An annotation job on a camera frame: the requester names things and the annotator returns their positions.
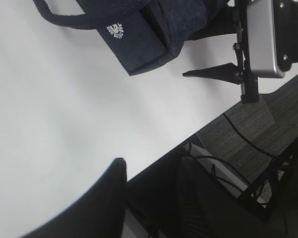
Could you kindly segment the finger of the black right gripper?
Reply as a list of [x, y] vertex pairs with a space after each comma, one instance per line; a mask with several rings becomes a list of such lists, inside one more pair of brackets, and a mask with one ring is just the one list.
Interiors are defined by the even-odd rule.
[[237, 10], [234, 6], [226, 6], [213, 18], [205, 28], [192, 34], [188, 40], [196, 41], [203, 38], [236, 33]]
[[210, 68], [192, 70], [182, 74], [184, 77], [198, 77], [219, 80], [229, 83], [240, 83], [238, 67], [233, 63], [227, 63]]

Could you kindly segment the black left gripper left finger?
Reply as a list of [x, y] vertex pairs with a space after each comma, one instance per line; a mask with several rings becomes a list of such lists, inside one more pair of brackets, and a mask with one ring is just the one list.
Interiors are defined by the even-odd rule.
[[25, 237], [119, 238], [123, 232], [126, 201], [126, 162], [116, 158], [81, 198]]

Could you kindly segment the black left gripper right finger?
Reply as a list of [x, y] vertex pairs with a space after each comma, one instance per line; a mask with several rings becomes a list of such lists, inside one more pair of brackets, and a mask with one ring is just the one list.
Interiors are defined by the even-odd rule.
[[278, 211], [266, 223], [243, 209], [204, 169], [189, 157], [165, 157], [156, 162], [157, 227], [168, 238], [285, 238], [281, 219], [298, 238], [294, 206]]

